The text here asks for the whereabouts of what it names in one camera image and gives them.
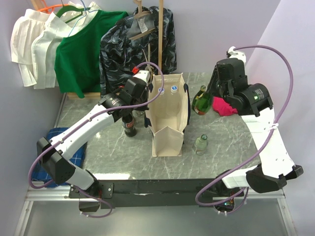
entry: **green hanger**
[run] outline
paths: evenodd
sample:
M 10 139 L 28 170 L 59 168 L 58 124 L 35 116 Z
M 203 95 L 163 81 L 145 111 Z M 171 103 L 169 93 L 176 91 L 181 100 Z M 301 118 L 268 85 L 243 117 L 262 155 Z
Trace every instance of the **green hanger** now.
M 65 13 L 68 12 L 68 11 L 81 12 L 80 15 L 77 15 L 77 16 L 75 16 L 74 18 L 68 20 L 68 21 L 66 22 L 66 24 L 67 24 L 67 23 L 69 23 L 69 22 L 71 22 L 71 21 L 73 21 L 73 20 L 79 18 L 80 16 L 82 16 L 82 15 L 83 15 L 83 12 L 86 11 L 86 10 L 90 10 L 90 7 L 84 9 L 84 8 L 77 8 L 77 7 L 75 7 L 75 6 L 63 6 L 63 7 L 57 12 L 56 16 L 60 18 L 63 14 L 65 14 Z

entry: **bottle cap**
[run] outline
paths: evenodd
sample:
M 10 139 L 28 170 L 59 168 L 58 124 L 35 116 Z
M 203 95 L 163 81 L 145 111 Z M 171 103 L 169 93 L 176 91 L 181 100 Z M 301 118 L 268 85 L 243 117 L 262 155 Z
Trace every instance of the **bottle cap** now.
M 161 88 L 158 88 L 158 91 L 160 92 L 160 91 L 161 91 Z M 163 94 L 164 94 L 164 91 L 165 91 L 165 90 L 163 89 L 160 95 L 163 95 Z
M 205 87 L 204 85 L 202 85 L 202 86 L 200 87 L 200 90 L 204 92 L 204 91 L 206 90 L 206 88 L 207 88 L 207 87 Z
M 171 88 L 171 92 L 172 93 L 176 93 L 177 92 L 177 86 L 172 86 L 172 88 Z
M 207 135 L 203 134 L 203 135 L 201 135 L 201 139 L 202 139 L 202 140 L 207 140 L 208 137 L 207 137 Z

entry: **blue plaid cloth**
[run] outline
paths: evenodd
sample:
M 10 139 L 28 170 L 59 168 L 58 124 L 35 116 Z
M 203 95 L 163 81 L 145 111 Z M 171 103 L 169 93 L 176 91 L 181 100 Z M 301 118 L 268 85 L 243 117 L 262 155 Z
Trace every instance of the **blue plaid cloth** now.
M 52 139 L 53 137 L 65 132 L 68 128 L 54 128 L 49 131 L 47 134 L 47 140 Z M 84 144 L 82 147 L 80 147 L 77 152 L 73 155 L 73 157 L 70 159 L 70 162 L 72 162 L 74 165 L 81 167 L 82 163 L 85 158 L 85 148 L 86 144 Z M 39 163 L 37 163 L 33 174 L 32 174 L 32 180 L 33 181 L 43 181 L 44 183 L 50 181 L 52 178 L 47 174 L 47 172 L 40 166 Z M 58 185 L 55 183 L 50 184 L 47 186 L 48 188 L 57 187 Z

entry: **table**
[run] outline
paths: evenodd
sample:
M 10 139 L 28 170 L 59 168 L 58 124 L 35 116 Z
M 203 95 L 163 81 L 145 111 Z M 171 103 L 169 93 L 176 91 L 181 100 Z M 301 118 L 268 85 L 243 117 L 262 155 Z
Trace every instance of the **table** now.
M 201 85 L 207 85 L 211 74 L 184 73 L 192 101 Z M 86 115 L 98 100 L 65 99 L 57 127 L 71 127 Z M 252 136 L 240 116 L 220 117 L 212 109 L 204 116 L 192 111 L 185 129 L 181 157 L 152 157 L 152 133 L 144 127 L 143 118 L 135 116 L 137 135 L 124 133 L 122 122 L 99 131 L 86 149 L 83 169 L 98 179 L 180 179 L 214 178 L 251 157 L 257 150 Z M 192 153 L 195 139 L 208 136 L 209 146 L 203 156 Z M 259 158 L 249 166 L 257 165 Z

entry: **clothing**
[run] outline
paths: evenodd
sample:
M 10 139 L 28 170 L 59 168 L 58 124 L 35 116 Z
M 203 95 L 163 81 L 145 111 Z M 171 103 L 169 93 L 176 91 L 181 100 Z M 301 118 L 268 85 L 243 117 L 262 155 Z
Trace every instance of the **clothing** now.
M 93 20 L 77 34 L 64 38 L 56 51 L 55 72 L 61 92 L 100 92 L 99 42 L 126 12 L 98 11 Z
M 51 129 L 47 135 L 47 140 L 52 139 L 53 137 L 65 132 L 68 128 L 54 128 Z M 85 158 L 85 149 L 86 144 L 84 144 L 82 147 L 80 147 L 77 152 L 73 155 L 73 157 L 70 159 L 70 162 L 78 167 L 82 167 L 84 158 Z M 31 175 L 31 178 L 33 181 L 43 181 L 44 183 L 47 183 L 51 180 L 51 177 L 47 174 L 47 172 L 40 166 L 39 163 L 36 164 L 35 169 Z M 48 185 L 48 188 L 56 187 L 58 186 L 55 183 L 52 183 Z
M 89 7 L 91 8 L 90 11 L 100 9 L 95 2 L 92 2 Z M 91 13 L 87 12 L 87 16 L 78 21 L 71 34 L 76 34 L 85 28 L 96 14 L 96 11 Z M 34 77 L 37 80 L 37 84 L 34 86 L 35 89 L 55 87 L 56 49 L 62 39 L 64 37 L 68 37 L 77 21 L 74 20 L 66 24 L 64 22 L 66 17 L 67 16 L 64 16 L 64 18 L 58 18 L 54 13 L 51 13 L 45 23 L 45 30 L 31 45 Z
M 220 97 L 214 97 L 212 108 L 222 117 L 237 114 L 237 110 L 232 108 L 228 103 L 223 100 L 223 98 Z
M 31 45 L 42 33 L 49 14 L 27 9 L 25 16 L 20 17 L 14 24 L 11 36 L 11 58 L 19 64 L 23 85 L 36 84 L 33 76 Z
M 101 96 L 112 92 L 133 76 L 132 69 L 148 58 L 148 45 L 151 46 L 150 61 L 158 64 L 158 7 L 149 9 L 143 7 L 143 11 L 149 10 L 156 30 L 139 39 L 128 38 L 131 26 L 134 24 L 134 15 L 118 21 L 101 39 L 100 48 L 100 87 Z M 173 13 L 169 9 L 163 11 L 163 54 L 162 72 L 170 74 L 177 68 L 176 44 Z

